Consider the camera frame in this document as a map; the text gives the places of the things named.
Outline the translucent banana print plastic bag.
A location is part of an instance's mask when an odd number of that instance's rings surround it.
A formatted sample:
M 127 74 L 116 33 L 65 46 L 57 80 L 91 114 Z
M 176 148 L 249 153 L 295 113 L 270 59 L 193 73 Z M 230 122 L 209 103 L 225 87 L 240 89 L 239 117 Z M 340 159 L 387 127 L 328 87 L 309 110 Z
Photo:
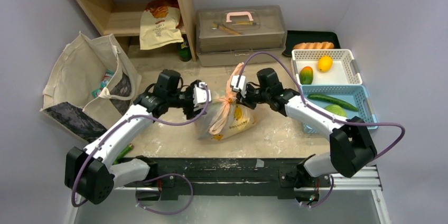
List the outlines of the translucent banana print plastic bag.
M 241 73 L 243 65 L 242 62 L 235 67 L 224 88 L 211 90 L 212 102 L 206 113 L 194 122 L 198 140 L 221 141 L 249 130 L 265 120 L 267 111 L 238 104 L 236 93 L 232 91 L 231 80 Z

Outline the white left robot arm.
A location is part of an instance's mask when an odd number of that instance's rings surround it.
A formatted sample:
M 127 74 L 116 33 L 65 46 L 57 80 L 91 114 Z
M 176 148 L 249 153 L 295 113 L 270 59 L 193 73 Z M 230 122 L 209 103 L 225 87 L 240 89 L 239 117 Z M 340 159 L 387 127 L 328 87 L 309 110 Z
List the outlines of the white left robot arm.
M 188 125 L 204 115 L 209 104 L 205 82 L 184 85 L 179 72 L 163 70 L 110 129 L 83 149 L 73 147 L 67 153 L 64 183 L 71 189 L 72 205 L 99 204 L 113 189 L 133 182 L 155 184 L 156 163 L 141 156 L 116 163 L 120 153 L 154 123 Z

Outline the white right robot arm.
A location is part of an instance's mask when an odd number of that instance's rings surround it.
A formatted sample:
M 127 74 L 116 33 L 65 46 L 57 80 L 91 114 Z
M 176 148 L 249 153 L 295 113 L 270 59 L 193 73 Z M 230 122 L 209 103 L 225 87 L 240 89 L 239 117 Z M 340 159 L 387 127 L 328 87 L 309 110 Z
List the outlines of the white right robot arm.
M 329 141 L 329 152 L 311 155 L 298 165 L 296 177 L 300 184 L 310 185 L 324 174 L 339 173 L 350 178 L 376 157 L 376 147 L 361 118 L 337 116 L 305 100 L 298 91 L 284 88 L 272 68 L 258 71 L 257 78 L 259 83 L 254 86 L 246 82 L 245 76 L 231 78 L 231 90 L 240 104 L 251 109 L 268 104 L 271 110 L 311 126 Z

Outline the beige canvas tote bag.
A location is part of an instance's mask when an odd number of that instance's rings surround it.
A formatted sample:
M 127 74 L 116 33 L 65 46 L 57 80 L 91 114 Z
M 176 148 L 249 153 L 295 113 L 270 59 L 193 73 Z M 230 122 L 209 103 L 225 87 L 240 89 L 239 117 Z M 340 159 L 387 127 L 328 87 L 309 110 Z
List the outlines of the beige canvas tote bag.
M 94 98 L 107 69 L 115 74 Z M 141 80 L 114 35 L 90 39 L 80 33 L 53 66 L 40 111 L 91 143 L 128 111 Z

